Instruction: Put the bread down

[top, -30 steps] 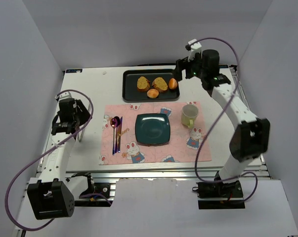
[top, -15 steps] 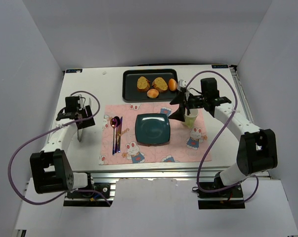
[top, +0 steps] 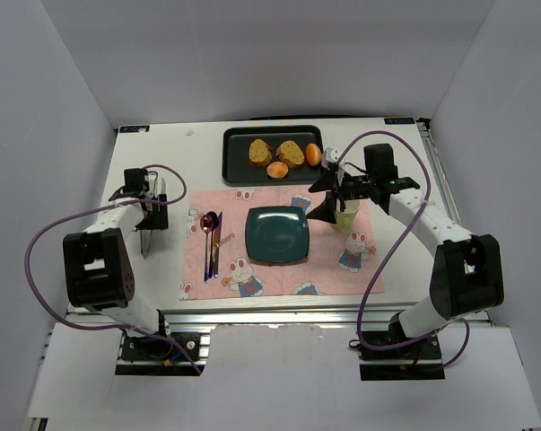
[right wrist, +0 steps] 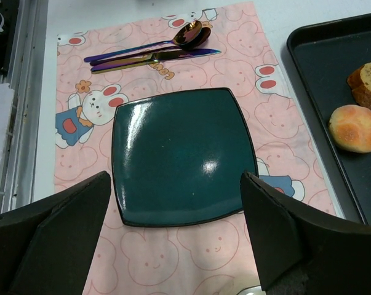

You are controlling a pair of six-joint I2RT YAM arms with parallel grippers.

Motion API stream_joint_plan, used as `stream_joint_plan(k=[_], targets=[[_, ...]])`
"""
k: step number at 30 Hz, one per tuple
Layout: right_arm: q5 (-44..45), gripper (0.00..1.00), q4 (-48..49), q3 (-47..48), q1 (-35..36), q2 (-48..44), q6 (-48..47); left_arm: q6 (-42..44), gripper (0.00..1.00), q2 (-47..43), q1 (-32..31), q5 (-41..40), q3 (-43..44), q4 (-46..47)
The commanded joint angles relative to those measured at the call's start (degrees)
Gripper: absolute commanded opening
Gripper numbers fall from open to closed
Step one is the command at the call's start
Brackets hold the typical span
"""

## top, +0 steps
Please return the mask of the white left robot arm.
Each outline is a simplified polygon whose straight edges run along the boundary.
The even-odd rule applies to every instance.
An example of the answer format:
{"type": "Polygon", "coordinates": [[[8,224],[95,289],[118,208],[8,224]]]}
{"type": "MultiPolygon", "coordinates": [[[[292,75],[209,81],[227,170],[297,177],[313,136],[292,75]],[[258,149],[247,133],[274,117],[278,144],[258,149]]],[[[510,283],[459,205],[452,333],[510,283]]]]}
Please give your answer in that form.
{"type": "Polygon", "coordinates": [[[135,290],[127,252],[130,234],[138,233],[141,254],[148,255],[153,233],[169,227],[166,182],[145,168],[124,171],[124,185],[111,195],[110,208],[80,233],[63,240],[67,296],[71,305],[99,312],[125,325],[131,337],[165,336],[160,311],[135,290]]]}

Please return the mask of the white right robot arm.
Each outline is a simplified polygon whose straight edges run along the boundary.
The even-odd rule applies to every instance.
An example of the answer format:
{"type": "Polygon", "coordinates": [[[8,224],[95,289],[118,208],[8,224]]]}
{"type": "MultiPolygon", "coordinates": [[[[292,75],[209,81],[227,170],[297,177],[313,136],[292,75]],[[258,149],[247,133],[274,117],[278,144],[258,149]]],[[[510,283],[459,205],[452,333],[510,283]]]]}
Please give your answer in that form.
{"type": "Polygon", "coordinates": [[[432,333],[460,317],[502,304],[500,245],[490,234],[476,235],[456,224],[425,196],[420,185],[402,177],[388,144],[364,149],[365,173],[345,172],[338,151],[322,155],[323,173],[310,186],[323,191],[323,203],[310,219],[334,223],[337,208],[368,199],[403,224],[433,257],[429,294],[399,313],[389,326],[390,340],[403,343],[432,333]]]}

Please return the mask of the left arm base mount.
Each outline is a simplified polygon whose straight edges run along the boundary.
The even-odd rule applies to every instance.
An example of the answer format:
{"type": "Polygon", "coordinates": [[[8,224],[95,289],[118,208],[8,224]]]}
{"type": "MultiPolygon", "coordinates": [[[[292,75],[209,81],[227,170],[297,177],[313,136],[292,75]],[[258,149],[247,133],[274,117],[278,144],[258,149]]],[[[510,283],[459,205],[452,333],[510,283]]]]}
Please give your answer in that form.
{"type": "Polygon", "coordinates": [[[199,332],[173,332],[170,336],[180,348],[155,339],[124,336],[118,350],[115,375],[118,376],[198,376],[196,369],[184,356],[185,352],[196,367],[203,371],[206,356],[199,332]]]}

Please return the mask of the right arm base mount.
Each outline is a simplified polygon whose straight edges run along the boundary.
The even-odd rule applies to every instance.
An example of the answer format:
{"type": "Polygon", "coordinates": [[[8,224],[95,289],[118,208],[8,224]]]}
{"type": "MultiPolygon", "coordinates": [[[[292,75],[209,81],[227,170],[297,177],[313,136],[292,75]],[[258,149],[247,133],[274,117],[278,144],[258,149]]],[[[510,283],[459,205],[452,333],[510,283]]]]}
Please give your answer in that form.
{"type": "Polygon", "coordinates": [[[406,341],[394,329],[366,330],[364,342],[376,350],[365,347],[359,338],[348,343],[359,357],[360,378],[363,382],[438,381],[445,379],[440,343],[436,335],[416,341],[405,347],[387,347],[406,341]]]}

